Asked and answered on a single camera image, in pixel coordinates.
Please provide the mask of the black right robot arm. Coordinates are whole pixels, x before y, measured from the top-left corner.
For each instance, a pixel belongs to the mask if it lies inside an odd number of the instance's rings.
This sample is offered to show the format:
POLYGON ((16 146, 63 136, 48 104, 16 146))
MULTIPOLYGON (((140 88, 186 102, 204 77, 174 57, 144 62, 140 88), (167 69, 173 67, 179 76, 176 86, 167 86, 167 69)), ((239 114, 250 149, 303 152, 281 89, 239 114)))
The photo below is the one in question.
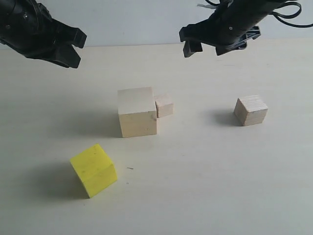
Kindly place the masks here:
POLYGON ((215 47, 223 55, 247 47, 247 40, 257 39, 263 18, 280 7, 284 0, 223 0, 212 15, 199 23, 189 24, 179 31, 184 57, 202 52, 202 44, 215 47))

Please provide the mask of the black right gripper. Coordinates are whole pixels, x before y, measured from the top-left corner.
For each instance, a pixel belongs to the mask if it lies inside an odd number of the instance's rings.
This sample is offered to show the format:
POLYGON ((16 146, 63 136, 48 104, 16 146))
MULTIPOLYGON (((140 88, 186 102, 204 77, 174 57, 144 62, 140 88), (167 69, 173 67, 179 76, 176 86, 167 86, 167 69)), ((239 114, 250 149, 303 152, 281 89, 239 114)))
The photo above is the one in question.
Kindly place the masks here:
POLYGON ((269 0, 224 1, 208 19, 181 28, 183 55, 189 58, 203 52, 202 43, 215 46, 217 56, 246 49, 246 40, 261 35, 257 24, 270 13, 269 0))

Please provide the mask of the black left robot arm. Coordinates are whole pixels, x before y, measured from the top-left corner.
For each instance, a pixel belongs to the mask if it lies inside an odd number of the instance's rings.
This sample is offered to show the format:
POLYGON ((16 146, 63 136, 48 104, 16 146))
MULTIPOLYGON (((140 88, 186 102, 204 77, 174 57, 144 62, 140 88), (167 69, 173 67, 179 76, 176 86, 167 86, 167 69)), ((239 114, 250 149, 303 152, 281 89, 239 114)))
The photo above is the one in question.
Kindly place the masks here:
POLYGON ((29 59, 47 61, 65 68, 78 68, 87 35, 77 27, 54 18, 35 0, 0 2, 0 42, 29 59))

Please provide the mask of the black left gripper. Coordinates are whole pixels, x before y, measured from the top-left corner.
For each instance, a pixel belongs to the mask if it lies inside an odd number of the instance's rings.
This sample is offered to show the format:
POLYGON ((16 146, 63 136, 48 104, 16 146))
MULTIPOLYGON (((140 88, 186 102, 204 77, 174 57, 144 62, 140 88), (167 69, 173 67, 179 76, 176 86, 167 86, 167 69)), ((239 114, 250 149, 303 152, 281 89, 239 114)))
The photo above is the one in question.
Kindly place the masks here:
POLYGON ((52 18, 35 0, 0 2, 0 43, 26 58, 77 69, 81 58, 72 47, 83 48, 87 35, 52 18))

